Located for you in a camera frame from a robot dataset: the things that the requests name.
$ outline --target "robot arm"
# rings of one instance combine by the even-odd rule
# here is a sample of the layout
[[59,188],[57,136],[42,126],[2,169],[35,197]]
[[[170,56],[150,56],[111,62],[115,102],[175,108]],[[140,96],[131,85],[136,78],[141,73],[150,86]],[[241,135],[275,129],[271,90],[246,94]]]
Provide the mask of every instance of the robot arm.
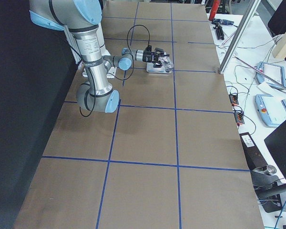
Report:
[[112,113],[119,102],[119,93],[107,80],[112,66],[128,70],[132,60],[152,62],[154,67],[169,71],[172,64],[161,49],[148,46],[144,51],[124,48],[121,56],[102,56],[97,30],[102,20],[98,0],[30,0],[33,23],[52,30],[63,31],[64,26],[74,36],[88,74],[88,81],[77,91],[82,109]]

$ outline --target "black tube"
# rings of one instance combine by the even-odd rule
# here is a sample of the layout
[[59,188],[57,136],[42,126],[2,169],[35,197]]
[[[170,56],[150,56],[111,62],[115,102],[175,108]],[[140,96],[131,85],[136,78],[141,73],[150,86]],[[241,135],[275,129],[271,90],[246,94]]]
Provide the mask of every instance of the black tube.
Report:
[[259,190],[258,189],[255,192],[259,198],[271,197],[271,196],[280,194],[282,192],[286,192],[286,184],[279,185],[277,187],[273,187],[273,188],[267,189],[267,190]]

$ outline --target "dark wall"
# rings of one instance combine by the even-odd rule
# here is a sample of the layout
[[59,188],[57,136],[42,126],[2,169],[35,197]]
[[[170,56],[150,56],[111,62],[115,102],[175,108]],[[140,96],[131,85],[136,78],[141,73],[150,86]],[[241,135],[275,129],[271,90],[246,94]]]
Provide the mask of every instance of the dark wall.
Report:
[[12,228],[75,73],[63,32],[0,0],[0,228]]

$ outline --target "white and blue device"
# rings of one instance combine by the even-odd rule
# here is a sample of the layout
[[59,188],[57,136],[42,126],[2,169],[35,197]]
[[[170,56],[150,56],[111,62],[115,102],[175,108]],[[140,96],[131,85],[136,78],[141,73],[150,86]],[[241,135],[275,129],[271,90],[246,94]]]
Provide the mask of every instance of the white and blue device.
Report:
[[286,102],[268,94],[257,94],[255,104],[263,122],[268,127],[278,127],[286,120]]
[[[277,81],[279,84],[286,87],[285,70],[283,66],[279,66],[272,63],[260,62],[257,65],[257,69],[269,76],[271,79]],[[256,75],[258,83],[266,82],[270,87],[282,90],[279,85],[274,84],[269,79],[264,78],[261,74]]]

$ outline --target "red cylinder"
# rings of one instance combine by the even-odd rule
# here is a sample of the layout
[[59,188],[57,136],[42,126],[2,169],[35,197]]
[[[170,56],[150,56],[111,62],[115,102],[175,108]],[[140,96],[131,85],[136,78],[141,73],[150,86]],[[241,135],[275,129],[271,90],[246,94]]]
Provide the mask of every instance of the red cylinder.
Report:
[[210,21],[213,20],[213,18],[215,17],[215,14],[218,10],[219,4],[220,4],[220,0],[214,0],[213,6],[212,6],[211,12],[210,12],[210,17],[209,17]]

